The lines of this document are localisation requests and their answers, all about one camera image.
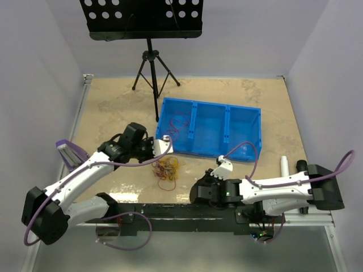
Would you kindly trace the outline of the blue three-compartment plastic bin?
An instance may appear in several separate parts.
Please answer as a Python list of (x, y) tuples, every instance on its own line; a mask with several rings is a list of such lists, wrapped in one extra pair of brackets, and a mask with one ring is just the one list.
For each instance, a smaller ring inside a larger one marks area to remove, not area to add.
[(169, 135), (175, 153), (254, 162), (262, 148), (260, 108), (164, 98), (156, 138)]

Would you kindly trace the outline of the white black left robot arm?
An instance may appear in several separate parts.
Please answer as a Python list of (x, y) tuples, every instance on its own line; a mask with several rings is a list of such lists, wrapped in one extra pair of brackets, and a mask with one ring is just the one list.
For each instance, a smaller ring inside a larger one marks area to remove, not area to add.
[(22, 223), (27, 227), (24, 244), (34, 245), (28, 236), (34, 233), (37, 241), (49, 245), (59, 240), (72, 226), (102, 219), (112, 222), (120, 213), (117, 201), (106, 193), (98, 193), (82, 203), (75, 200), (91, 185), (136, 159), (138, 165), (149, 164), (160, 155), (159, 143), (150, 137), (146, 128), (129, 123), (123, 133), (103, 142), (76, 170), (45, 189), (28, 191), (23, 207)]

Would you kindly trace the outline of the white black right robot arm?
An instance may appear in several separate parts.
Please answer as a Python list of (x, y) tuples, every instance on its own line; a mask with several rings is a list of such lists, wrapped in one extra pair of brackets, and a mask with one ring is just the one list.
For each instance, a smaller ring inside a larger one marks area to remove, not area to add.
[(190, 202), (218, 207), (261, 203), (252, 209), (254, 219), (260, 223), (308, 205), (323, 211), (345, 207), (336, 174), (317, 164), (306, 165), (290, 176), (257, 181), (230, 179), (232, 171), (230, 161), (207, 170), (193, 185)]

